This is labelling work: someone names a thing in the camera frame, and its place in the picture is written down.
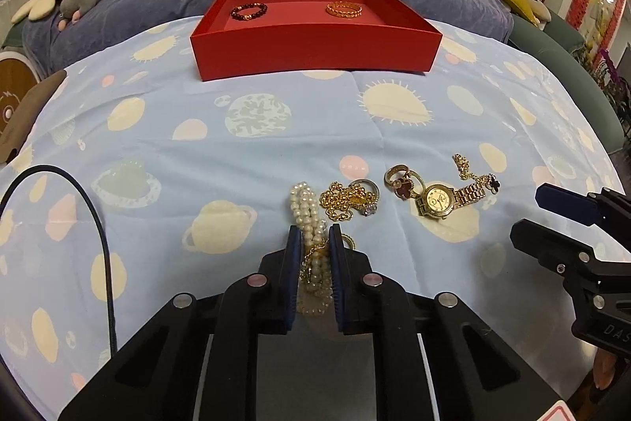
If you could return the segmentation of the gold wristwatch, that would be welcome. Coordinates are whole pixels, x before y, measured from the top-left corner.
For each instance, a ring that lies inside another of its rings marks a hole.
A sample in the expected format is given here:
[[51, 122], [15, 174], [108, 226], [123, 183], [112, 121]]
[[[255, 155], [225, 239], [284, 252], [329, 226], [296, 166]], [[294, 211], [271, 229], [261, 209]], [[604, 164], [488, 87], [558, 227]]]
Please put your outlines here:
[[454, 210], [481, 201], [484, 197], [484, 188], [478, 184], [470, 184], [460, 189], [435, 184], [426, 187], [416, 198], [415, 204], [419, 215], [439, 220], [445, 219]]

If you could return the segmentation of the gold ring red clover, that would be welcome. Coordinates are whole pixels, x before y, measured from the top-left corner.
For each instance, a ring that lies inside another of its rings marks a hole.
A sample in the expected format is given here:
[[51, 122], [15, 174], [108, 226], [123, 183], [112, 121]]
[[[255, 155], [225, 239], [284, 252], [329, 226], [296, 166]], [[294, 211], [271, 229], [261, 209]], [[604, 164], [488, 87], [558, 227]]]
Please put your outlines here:
[[385, 172], [384, 184], [401, 200], [416, 199], [426, 189], [421, 176], [403, 163]]

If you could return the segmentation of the gold chain black clover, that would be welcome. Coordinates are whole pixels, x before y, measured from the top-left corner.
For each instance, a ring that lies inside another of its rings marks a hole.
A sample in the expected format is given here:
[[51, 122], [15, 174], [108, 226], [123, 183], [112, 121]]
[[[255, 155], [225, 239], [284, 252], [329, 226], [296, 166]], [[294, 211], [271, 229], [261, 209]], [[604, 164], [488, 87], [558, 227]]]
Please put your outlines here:
[[475, 174], [470, 170], [469, 159], [465, 158], [461, 154], [453, 155], [452, 160], [454, 161], [458, 169], [459, 176], [462, 181], [472, 180], [475, 184], [488, 189], [492, 193], [492, 195], [498, 194], [500, 182], [494, 174]]

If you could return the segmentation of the red jewelry tray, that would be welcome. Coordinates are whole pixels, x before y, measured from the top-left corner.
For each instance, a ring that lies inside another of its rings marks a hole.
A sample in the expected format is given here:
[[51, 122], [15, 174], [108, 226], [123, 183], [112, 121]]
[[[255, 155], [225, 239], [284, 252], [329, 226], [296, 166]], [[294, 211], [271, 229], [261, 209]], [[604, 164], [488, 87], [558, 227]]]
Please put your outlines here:
[[202, 80], [430, 71], [442, 33], [400, 0], [215, 0], [190, 36]]

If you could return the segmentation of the green sofa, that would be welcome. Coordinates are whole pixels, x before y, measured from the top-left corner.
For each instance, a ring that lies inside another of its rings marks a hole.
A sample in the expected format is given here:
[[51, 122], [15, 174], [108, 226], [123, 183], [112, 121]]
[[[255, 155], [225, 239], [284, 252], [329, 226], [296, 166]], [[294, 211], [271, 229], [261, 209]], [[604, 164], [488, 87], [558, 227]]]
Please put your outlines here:
[[509, 12], [502, 1], [497, 1], [513, 22], [511, 32], [502, 33], [500, 40], [529, 54], [551, 71], [592, 125], [605, 149], [610, 154], [621, 151], [625, 145], [622, 124], [595, 79], [575, 58], [582, 46], [577, 30], [554, 12], [551, 12], [552, 21], [543, 30], [537, 29], [533, 23]]

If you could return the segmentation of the light blue planet-print cloth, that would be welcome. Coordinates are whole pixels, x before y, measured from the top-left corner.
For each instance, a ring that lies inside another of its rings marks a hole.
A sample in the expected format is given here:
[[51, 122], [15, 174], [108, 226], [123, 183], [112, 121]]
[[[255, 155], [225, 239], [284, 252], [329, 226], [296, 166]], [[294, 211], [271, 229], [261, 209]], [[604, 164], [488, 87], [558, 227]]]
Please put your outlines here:
[[528, 54], [440, 24], [428, 74], [290, 71], [203, 82], [195, 20], [147, 30], [72, 65], [26, 145], [1, 170], [1, 353], [48, 420], [107, 362], [106, 302], [127, 341], [180, 292], [211, 296], [284, 245], [303, 181], [380, 183], [404, 163], [461, 184], [452, 160], [499, 193], [443, 221], [383, 191], [342, 227], [406, 290], [458, 295], [562, 397], [592, 367], [558, 276], [512, 247], [519, 219], [618, 258], [594, 226], [541, 210], [543, 183], [586, 193], [619, 178], [592, 125]]

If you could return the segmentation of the brown flat panel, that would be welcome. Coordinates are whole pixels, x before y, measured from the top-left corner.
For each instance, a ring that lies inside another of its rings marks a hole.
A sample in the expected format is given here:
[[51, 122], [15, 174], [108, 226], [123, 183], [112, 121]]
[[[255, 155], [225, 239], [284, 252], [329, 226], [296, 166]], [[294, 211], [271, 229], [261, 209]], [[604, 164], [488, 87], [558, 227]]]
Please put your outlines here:
[[56, 71], [30, 89], [24, 99], [21, 100], [17, 110], [6, 124], [6, 128], [2, 131], [0, 139], [2, 165], [10, 163], [21, 151], [37, 117], [50, 98], [60, 88], [66, 76], [67, 72], [65, 69]]

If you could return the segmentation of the round wooden white appliance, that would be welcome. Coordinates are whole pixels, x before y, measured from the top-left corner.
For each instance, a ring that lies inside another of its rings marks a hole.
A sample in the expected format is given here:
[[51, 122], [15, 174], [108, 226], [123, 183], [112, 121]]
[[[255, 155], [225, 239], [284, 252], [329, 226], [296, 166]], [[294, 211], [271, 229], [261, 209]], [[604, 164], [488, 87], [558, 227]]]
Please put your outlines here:
[[13, 118], [21, 100], [40, 81], [34, 65], [24, 54], [13, 50], [0, 52], [0, 133]]

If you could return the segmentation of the flower-shaped cream pillow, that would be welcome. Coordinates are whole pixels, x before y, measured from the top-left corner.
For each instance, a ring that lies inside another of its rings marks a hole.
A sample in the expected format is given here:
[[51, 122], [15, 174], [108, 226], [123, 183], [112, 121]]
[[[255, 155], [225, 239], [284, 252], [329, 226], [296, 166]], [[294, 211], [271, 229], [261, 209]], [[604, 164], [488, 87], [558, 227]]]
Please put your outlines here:
[[31, 21], [41, 20], [48, 16], [60, 0], [29, 0], [21, 5], [11, 19], [12, 24], [17, 24], [28, 18]]

